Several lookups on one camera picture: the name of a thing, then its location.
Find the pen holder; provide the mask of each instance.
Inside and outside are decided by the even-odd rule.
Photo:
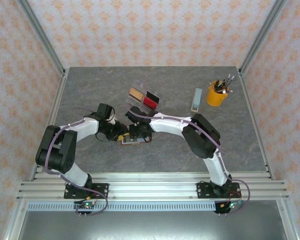
[[[210,86],[209,86],[209,92],[208,95],[206,96],[206,102],[213,106],[213,107],[218,107],[222,104],[222,101],[228,97],[228,93],[222,93],[222,92],[216,92],[214,85],[216,84],[217,81],[214,81]]]

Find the mounting plate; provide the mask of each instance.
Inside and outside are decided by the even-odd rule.
[[[231,182],[229,185],[229,192],[224,198],[230,197],[230,192],[239,192],[241,194],[240,185],[237,182]],[[196,184],[196,193],[198,199],[218,199],[220,198],[214,193],[214,190],[209,182],[198,182]]]
[[[92,183],[92,189],[104,194],[108,198],[109,183]],[[76,188],[70,184],[65,185],[64,199],[85,199],[90,196],[91,192]],[[91,199],[104,199],[99,194],[90,196]]]

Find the wall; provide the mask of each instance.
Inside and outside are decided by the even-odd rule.
[[[266,150],[300,225],[300,0],[288,0],[244,76]]]
[[[275,0],[29,1],[63,66],[240,66]]]
[[[30,176],[60,75],[16,0],[0,0],[0,239]]]

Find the gray tabletop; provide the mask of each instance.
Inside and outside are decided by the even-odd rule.
[[[235,75],[233,93],[219,107],[207,104],[209,82]],[[127,126],[126,98],[134,80],[160,93],[158,111],[176,117],[193,116],[195,88],[202,88],[199,113],[219,131],[224,164],[230,172],[264,171],[265,164],[235,67],[71,67],[56,117],[56,125],[78,121],[73,107],[96,111],[99,103],[115,108]],[[78,110],[83,116],[87,112]],[[94,135],[77,143],[76,163],[88,173],[96,172],[206,172],[186,141],[177,135],[154,133],[151,143],[121,146],[101,142]]]

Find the blue eraser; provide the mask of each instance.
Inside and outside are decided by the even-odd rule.
[[[193,105],[192,105],[192,107],[195,109],[199,108],[201,94],[202,94],[202,89],[196,88],[194,93]]]

